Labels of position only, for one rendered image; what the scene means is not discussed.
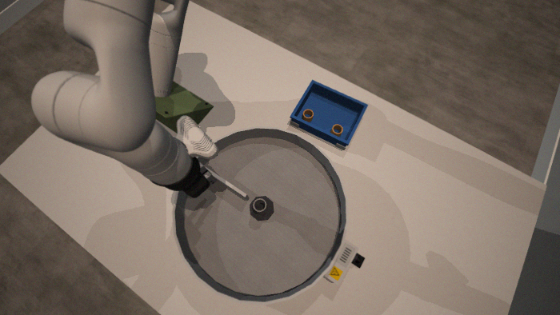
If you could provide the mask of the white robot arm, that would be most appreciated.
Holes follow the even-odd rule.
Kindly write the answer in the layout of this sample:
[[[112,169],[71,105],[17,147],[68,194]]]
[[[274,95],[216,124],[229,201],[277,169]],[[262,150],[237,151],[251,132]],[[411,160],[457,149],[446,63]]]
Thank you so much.
[[[155,0],[65,0],[65,30],[94,50],[100,76],[58,71],[31,95],[35,117],[53,135],[145,175],[167,170],[178,154],[175,138],[155,121],[155,97],[170,96],[189,0],[162,1],[174,8],[155,13]]]

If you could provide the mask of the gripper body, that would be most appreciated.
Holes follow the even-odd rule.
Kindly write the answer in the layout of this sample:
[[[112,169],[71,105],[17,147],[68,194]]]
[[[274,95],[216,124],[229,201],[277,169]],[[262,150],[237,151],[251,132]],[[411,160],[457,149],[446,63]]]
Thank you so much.
[[[219,150],[199,125],[186,115],[178,119],[177,130],[175,140],[178,144],[178,154],[174,163],[161,173],[141,174],[155,185],[174,191],[183,190],[190,197],[196,198],[210,187],[210,182],[200,172],[200,164],[196,157],[214,159]]]

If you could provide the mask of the bronze bushing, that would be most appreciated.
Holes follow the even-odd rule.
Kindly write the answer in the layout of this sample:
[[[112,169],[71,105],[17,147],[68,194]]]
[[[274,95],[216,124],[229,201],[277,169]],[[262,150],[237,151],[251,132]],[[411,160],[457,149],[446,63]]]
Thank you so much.
[[[307,118],[305,115],[309,114],[311,117]],[[307,121],[307,122],[311,122],[314,116],[314,112],[312,110],[304,110],[303,115],[302,115],[302,119]]]
[[[340,133],[335,133],[335,132],[334,132],[334,129],[339,130]],[[343,131],[342,126],[340,126],[339,124],[336,124],[336,125],[334,125],[334,126],[332,127],[332,130],[331,130],[330,132],[331,132],[332,134],[334,134],[334,135],[336,135],[336,136],[339,137],[339,136],[342,134],[342,131]]]

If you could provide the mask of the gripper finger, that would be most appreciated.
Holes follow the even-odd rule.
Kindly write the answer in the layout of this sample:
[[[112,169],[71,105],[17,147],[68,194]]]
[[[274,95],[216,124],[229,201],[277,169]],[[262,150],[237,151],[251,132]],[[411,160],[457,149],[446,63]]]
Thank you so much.
[[[217,181],[217,179],[209,171],[207,171],[204,176],[210,182],[210,186],[212,186]]]
[[[199,164],[200,164],[200,172],[202,174],[205,174],[207,171],[209,171],[201,162]]]

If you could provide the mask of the blue rectangular tray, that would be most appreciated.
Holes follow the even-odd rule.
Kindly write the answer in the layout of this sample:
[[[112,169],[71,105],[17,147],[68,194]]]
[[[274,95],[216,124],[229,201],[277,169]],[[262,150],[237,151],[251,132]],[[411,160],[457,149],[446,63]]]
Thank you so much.
[[[345,150],[367,106],[364,102],[312,80],[290,115],[290,124]],[[304,110],[308,109],[314,112],[311,122],[302,120]],[[339,137],[330,132],[336,124],[343,128]]]

